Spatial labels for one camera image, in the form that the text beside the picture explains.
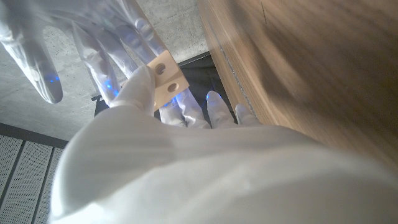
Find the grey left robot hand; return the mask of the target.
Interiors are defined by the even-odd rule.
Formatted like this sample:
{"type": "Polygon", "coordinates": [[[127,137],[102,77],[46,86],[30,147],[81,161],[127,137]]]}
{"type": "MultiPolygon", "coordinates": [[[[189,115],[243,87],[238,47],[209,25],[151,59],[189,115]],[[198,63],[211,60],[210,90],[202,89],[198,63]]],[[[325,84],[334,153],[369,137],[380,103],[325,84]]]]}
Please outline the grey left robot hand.
{"type": "Polygon", "coordinates": [[[396,223],[397,172],[209,92],[210,121],[187,93],[154,117],[154,72],[140,66],[111,107],[67,144],[50,223],[396,223]]]}

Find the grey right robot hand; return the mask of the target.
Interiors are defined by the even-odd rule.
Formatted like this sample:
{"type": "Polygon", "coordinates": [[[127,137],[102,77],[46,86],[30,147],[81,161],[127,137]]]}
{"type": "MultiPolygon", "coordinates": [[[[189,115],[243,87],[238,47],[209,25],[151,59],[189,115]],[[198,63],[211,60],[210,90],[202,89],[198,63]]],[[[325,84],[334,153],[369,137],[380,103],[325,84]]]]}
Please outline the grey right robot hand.
{"type": "Polygon", "coordinates": [[[44,43],[47,26],[62,30],[74,41],[106,103],[121,90],[110,62],[127,78],[137,69],[126,47],[144,64],[167,49],[136,1],[1,1],[1,43],[38,94],[51,104],[62,100],[63,90],[44,43]]]}

